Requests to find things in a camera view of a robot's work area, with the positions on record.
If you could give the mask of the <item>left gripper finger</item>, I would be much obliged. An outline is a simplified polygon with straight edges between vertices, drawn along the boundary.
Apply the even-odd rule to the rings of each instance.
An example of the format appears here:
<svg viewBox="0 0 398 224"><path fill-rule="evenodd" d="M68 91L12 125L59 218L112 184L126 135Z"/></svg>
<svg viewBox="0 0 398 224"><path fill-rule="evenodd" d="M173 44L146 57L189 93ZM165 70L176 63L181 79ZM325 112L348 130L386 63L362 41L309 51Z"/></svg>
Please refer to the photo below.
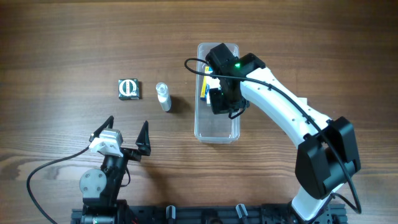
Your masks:
<svg viewBox="0 0 398 224"><path fill-rule="evenodd" d="M105 128L113 128L114 124L114 116L109 116L109 118L98 128L96 129L92 134L91 138L97 138L100 133L105 129Z"/></svg>
<svg viewBox="0 0 398 224"><path fill-rule="evenodd" d="M150 156L149 122L145 121L136 140L137 150L144 156Z"/></svg>

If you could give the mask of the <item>white blue medicine box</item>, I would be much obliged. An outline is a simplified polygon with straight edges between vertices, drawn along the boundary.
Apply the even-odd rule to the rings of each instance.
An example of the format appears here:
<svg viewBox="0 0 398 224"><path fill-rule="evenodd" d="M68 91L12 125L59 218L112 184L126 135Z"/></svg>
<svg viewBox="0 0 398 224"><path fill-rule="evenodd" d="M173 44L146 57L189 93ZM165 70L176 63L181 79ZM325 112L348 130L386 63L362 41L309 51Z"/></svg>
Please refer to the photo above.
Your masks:
<svg viewBox="0 0 398 224"><path fill-rule="evenodd" d="M206 76L206 91L205 91L205 96L206 96L206 105L211 106L210 103L210 90L212 88L220 88L220 80L218 78L213 78L210 76Z"/></svg>

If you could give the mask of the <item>blue yellow lozenge box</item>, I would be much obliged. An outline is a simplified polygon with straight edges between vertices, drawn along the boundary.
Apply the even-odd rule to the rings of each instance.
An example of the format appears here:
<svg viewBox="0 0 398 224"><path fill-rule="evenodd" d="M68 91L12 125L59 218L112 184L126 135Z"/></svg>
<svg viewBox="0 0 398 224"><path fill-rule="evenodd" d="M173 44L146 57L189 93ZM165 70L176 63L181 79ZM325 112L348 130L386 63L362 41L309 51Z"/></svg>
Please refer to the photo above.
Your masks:
<svg viewBox="0 0 398 224"><path fill-rule="evenodd" d="M213 79L209 76L204 76L201 87L200 99L206 101L207 104L210 103L210 97L208 95L208 92L212 88L212 86L213 86Z"/></svg>

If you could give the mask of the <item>white green slim box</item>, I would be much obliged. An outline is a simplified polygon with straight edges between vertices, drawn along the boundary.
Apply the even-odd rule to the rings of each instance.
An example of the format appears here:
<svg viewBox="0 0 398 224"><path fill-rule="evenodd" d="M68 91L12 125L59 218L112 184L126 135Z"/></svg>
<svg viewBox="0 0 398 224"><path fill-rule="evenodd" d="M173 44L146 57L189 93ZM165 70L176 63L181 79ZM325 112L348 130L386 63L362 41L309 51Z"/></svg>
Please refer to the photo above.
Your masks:
<svg viewBox="0 0 398 224"><path fill-rule="evenodd" d="M304 97L298 97L298 103L300 105L308 105L308 100L307 100L307 98L304 98Z"/></svg>

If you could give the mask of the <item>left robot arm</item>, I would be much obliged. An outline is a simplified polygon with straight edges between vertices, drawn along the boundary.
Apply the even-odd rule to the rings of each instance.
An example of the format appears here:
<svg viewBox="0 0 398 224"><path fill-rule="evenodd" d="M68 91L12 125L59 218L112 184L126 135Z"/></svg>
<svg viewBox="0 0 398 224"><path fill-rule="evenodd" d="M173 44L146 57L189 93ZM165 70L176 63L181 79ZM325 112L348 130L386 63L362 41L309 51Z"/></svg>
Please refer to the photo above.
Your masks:
<svg viewBox="0 0 398 224"><path fill-rule="evenodd" d="M83 194L83 208L72 211L72 223L139 223L137 215L127 201L118 199L119 191L125 185L129 161L139 162L151 154L149 122L145 121L136 139L136 149L122 147L123 137L113 128L114 117L110 116L89 139L88 149L104 156L99 169L86 171L79 183Z"/></svg>

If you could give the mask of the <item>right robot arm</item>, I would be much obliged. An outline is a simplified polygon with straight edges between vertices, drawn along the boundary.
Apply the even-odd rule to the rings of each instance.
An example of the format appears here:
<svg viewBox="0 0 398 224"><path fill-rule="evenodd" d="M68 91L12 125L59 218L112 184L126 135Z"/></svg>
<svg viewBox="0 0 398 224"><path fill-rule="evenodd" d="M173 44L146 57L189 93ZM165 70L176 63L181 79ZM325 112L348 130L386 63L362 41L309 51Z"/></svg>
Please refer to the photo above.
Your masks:
<svg viewBox="0 0 398 224"><path fill-rule="evenodd" d="M250 104L260 108L288 135L297 148L295 175L300 184L290 207L300 222L312 222L338 189L348 184L357 197L352 177L361 168L353 125L345 118L331 119L302 103L252 53L235 56L218 44L205 56L220 87L210 90L214 114L240 116Z"/></svg>

